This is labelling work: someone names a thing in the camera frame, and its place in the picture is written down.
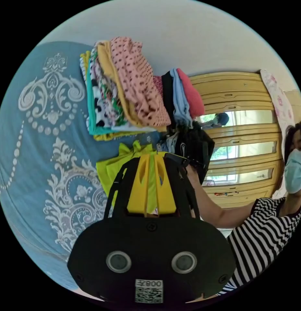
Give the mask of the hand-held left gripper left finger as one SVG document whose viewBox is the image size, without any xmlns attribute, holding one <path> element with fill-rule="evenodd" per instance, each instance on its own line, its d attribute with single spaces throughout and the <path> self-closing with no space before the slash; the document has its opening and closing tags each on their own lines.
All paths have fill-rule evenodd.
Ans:
<svg viewBox="0 0 301 311">
<path fill-rule="evenodd" d="M 147 214 L 149 155 L 142 155 L 134 163 L 134 179 L 127 210 L 130 214 Z"/>
</svg>

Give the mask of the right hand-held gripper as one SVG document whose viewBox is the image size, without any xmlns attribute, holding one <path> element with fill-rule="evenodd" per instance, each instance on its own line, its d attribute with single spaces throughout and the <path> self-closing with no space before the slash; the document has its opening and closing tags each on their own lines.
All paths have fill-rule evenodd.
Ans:
<svg viewBox="0 0 301 311">
<path fill-rule="evenodd" d="M 164 138 L 164 151 L 186 158 L 195 168 L 202 185 L 206 177 L 215 143 L 197 121 L 192 127 L 178 126 Z"/>
</svg>

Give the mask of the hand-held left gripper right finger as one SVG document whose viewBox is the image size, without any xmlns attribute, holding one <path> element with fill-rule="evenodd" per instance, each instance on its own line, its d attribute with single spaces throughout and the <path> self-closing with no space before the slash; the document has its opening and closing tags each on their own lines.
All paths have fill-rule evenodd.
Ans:
<svg viewBox="0 0 301 311">
<path fill-rule="evenodd" d="M 176 204 L 164 162 L 164 155 L 164 153 L 154 155 L 157 210 L 158 214 L 174 214 Z"/>
</svg>

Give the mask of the person's right hand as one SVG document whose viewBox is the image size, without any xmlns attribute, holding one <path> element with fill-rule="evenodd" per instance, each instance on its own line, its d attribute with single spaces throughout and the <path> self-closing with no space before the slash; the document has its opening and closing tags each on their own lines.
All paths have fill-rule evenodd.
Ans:
<svg viewBox="0 0 301 311">
<path fill-rule="evenodd" d="M 187 177 L 194 188 L 195 191 L 200 191 L 202 189 L 201 183 L 199 181 L 199 176 L 197 171 L 191 166 L 186 167 Z"/>
</svg>

